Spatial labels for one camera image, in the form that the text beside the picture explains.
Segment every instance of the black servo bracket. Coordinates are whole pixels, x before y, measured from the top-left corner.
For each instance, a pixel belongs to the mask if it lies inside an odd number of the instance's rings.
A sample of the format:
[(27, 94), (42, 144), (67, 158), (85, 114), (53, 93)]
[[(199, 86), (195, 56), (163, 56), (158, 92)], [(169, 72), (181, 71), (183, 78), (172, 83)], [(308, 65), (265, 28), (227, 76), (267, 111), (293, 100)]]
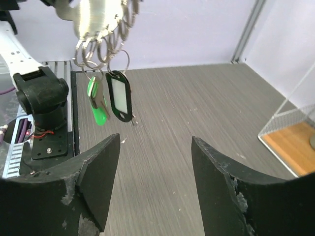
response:
[[(67, 96), (69, 87), (58, 79), (49, 67), (38, 71), (13, 75), (18, 101), (23, 110), (34, 119), (35, 132), (31, 158), (42, 160), (67, 156)], [(52, 131), (39, 137), (46, 131)]]

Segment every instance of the metal frame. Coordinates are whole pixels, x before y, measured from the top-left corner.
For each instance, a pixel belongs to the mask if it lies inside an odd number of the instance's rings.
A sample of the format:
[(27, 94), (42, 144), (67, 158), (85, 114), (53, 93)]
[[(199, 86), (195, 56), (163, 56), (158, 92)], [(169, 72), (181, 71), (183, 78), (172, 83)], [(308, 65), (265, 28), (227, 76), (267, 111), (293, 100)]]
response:
[(252, 31), (255, 27), (255, 24), (260, 16), (260, 13), (262, 11), (262, 9), (264, 8), (264, 5), (266, 3), (267, 0), (256, 0), (256, 3), (252, 9), (252, 13), (249, 17), (249, 19), (247, 20), (247, 23), (245, 25), (245, 28), (243, 30), (241, 39), (235, 49), (235, 52), (233, 54), (232, 63), (238, 63), (240, 60), (240, 57), (248, 43), (248, 40), (252, 34)]

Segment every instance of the white wall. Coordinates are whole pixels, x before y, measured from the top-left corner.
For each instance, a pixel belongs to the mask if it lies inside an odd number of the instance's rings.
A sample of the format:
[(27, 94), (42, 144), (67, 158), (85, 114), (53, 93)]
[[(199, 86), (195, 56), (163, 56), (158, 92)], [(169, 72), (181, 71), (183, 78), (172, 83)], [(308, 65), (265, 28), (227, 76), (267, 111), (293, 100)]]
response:
[[(288, 96), (315, 62), (315, 1), (277, 0), (243, 54), (246, 63)], [(299, 107), (315, 103), (315, 71), (292, 96)]]
[[(131, 68), (230, 62), (254, 0), (145, 0), (125, 44)], [(39, 0), (12, 12), (18, 39), (38, 61), (70, 60), (77, 39), (72, 22), (60, 20)], [(122, 69), (124, 55), (112, 68)]]

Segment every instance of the green key tag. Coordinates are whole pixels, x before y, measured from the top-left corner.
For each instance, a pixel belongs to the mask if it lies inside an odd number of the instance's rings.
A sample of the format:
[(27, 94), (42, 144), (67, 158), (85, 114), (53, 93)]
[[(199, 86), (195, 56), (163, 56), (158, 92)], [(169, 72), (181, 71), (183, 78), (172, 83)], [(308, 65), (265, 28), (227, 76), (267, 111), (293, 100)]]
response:
[[(89, 92), (90, 92), (90, 89), (93, 86), (93, 84), (95, 84), (95, 85), (94, 85), (94, 88), (93, 88), (93, 91), (92, 91), (92, 97), (95, 98), (96, 97), (98, 83), (95, 83), (94, 76), (90, 79), (89, 84), (88, 84), (88, 96), (89, 96)], [(101, 107), (98, 107), (97, 109), (95, 109), (92, 106), (92, 104), (90, 104), (90, 106), (92, 108), (93, 115), (94, 115), (96, 123), (98, 125), (104, 125), (106, 123), (106, 121), (107, 121), (106, 112)]]

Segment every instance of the red wire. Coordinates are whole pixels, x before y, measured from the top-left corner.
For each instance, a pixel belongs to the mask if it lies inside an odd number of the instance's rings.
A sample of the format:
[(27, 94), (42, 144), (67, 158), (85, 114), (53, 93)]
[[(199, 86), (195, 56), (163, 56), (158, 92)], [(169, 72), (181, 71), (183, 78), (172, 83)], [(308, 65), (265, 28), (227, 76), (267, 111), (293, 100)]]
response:
[(46, 131), (46, 132), (44, 132), (42, 135), (39, 135), (39, 136), (33, 135), (33, 137), (39, 139), (39, 138), (44, 137), (46, 134), (54, 134), (54, 132), (53, 132), (53, 131)]

